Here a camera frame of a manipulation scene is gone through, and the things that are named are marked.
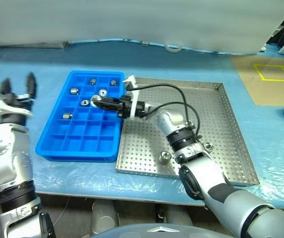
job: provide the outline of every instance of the metal nut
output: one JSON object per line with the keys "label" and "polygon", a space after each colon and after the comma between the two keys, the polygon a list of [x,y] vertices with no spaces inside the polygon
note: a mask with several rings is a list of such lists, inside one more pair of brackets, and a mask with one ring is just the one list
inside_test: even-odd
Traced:
{"label": "metal nut", "polygon": [[110,85],[111,85],[111,86],[118,86],[118,83],[117,83],[115,80],[112,80],[112,81],[110,82]]}
{"label": "metal nut", "polygon": [[96,85],[96,82],[97,82],[97,80],[96,80],[95,78],[92,78],[92,79],[90,80],[89,84],[90,84],[91,86],[93,86],[93,85]]}
{"label": "metal nut", "polygon": [[99,95],[93,95],[90,99],[90,104],[92,107],[97,107],[94,102],[101,100],[101,97]]}
{"label": "metal nut", "polygon": [[151,43],[149,43],[148,41],[142,41],[141,42],[141,46],[143,46],[143,47],[148,47],[148,46],[150,46],[150,44]]}
{"label": "metal nut", "polygon": [[171,159],[171,154],[168,151],[162,151],[160,153],[159,161],[161,164],[165,165],[167,164]]}
{"label": "metal nut", "polygon": [[209,153],[212,152],[215,148],[213,144],[209,141],[206,141],[205,143],[203,143],[203,146],[205,147],[206,151]]}
{"label": "metal nut", "polygon": [[82,106],[87,106],[89,104],[90,104],[89,100],[82,100],[81,103],[80,103],[80,105],[82,105]]}
{"label": "metal nut", "polygon": [[78,88],[71,88],[70,94],[71,95],[79,95],[79,89]]}
{"label": "metal nut", "polygon": [[72,116],[73,116],[72,113],[64,113],[62,115],[62,119],[69,120],[69,119],[72,119]]}
{"label": "metal nut", "polygon": [[102,89],[99,90],[99,95],[101,97],[105,97],[107,95],[107,91],[104,88],[102,88]]}
{"label": "metal nut", "polygon": [[186,124],[188,124],[188,126],[189,126],[190,129],[194,129],[194,128],[195,128],[195,123],[193,123],[192,120],[189,120],[189,122],[186,123]]}

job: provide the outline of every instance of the blue plastic tray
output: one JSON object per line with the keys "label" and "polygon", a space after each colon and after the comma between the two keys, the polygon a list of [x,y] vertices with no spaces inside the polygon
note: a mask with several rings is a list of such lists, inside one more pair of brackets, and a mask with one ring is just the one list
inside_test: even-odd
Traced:
{"label": "blue plastic tray", "polygon": [[[91,79],[96,79],[94,86],[90,85]],[[111,86],[112,80],[118,86]],[[124,94],[123,80],[121,72],[72,71],[37,143],[36,153],[51,161],[115,161],[122,119],[91,105],[81,106],[80,102],[90,101],[100,89],[106,89],[109,97],[119,98]],[[79,95],[71,95],[74,87]],[[63,119],[64,113],[72,113],[72,119]]]}

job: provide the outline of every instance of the yellow tape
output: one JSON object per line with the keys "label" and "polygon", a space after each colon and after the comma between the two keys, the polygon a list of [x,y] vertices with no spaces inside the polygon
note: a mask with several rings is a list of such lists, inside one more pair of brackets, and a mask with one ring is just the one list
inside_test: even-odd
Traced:
{"label": "yellow tape", "polygon": [[255,67],[256,71],[258,72],[258,74],[260,75],[261,79],[263,81],[274,81],[274,82],[284,82],[284,79],[270,79],[270,78],[265,78],[263,76],[263,74],[261,73],[260,69],[258,68],[258,66],[263,66],[263,67],[280,67],[282,69],[282,71],[284,71],[284,65],[280,65],[280,64],[253,64],[253,66]]}

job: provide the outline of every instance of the grey floor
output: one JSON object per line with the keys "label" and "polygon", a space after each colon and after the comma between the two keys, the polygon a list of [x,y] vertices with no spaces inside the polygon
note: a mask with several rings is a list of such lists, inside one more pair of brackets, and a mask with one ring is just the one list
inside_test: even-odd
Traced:
{"label": "grey floor", "polygon": [[[39,194],[43,209],[50,214],[54,223],[61,215],[68,197]],[[71,197],[64,214],[55,225],[57,238],[88,238],[90,234],[91,209],[94,200]],[[121,226],[138,223],[155,223],[158,220],[158,204],[116,201],[115,207]],[[230,235],[211,211],[203,207],[186,207],[194,226]]]}

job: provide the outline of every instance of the perforated metal tray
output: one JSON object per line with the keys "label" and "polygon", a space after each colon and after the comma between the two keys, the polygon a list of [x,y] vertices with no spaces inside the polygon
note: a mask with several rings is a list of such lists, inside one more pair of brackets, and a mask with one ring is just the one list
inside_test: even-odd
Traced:
{"label": "perforated metal tray", "polygon": [[[171,83],[180,87],[187,102],[194,106],[201,119],[199,134],[202,142],[210,141],[215,149],[211,153],[234,185],[259,184],[251,157],[235,119],[231,104],[222,83],[189,82],[136,78],[139,86],[154,83]],[[156,104],[182,101],[180,93],[168,87],[141,90],[139,100]],[[171,105],[184,113],[182,105]],[[189,118],[196,122],[189,110]],[[117,156],[116,169],[121,173],[177,178],[179,165],[171,159],[167,165],[159,162],[161,151],[173,156],[166,137],[152,124],[142,120],[125,120]]]}

